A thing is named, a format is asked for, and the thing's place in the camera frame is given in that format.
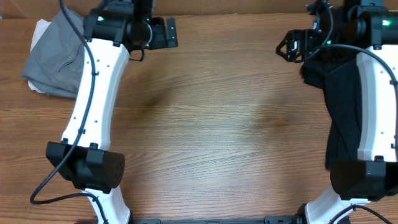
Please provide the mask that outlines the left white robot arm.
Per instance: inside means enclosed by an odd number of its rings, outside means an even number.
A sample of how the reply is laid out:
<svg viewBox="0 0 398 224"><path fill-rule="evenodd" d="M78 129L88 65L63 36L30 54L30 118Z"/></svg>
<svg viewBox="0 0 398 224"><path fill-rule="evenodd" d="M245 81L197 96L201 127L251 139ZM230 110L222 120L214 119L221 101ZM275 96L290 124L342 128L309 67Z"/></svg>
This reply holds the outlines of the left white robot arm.
<svg viewBox="0 0 398 224"><path fill-rule="evenodd" d="M133 50L177 47L175 19L92 9L83 21L85 64L70 121L46 157L65 180L88 197L98 223L132 223L120 183L125 157L109 150L118 88Z"/></svg>

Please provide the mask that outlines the grey shorts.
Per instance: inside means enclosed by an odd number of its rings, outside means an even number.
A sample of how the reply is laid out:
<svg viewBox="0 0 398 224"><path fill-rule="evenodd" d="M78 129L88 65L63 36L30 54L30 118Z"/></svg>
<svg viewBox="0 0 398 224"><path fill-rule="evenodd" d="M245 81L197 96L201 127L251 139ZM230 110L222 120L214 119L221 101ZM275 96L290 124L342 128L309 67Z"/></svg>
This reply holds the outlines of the grey shorts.
<svg viewBox="0 0 398 224"><path fill-rule="evenodd" d="M21 77L43 94L76 98L84 56L84 45L60 11L30 51Z"/></svg>

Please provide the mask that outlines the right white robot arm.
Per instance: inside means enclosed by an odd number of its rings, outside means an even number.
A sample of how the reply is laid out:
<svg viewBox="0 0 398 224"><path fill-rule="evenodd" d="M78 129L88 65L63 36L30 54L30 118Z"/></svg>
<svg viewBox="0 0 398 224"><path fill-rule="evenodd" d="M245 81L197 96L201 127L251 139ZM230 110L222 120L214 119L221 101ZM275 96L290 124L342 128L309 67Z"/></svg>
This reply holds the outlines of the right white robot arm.
<svg viewBox="0 0 398 224"><path fill-rule="evenodd" d="M307 11L313 27L288 31L275 51L324 92L331 184L296 214L264 221L349 223L351 212L397 194L397 13L382 1L315 1Z"/></svg>

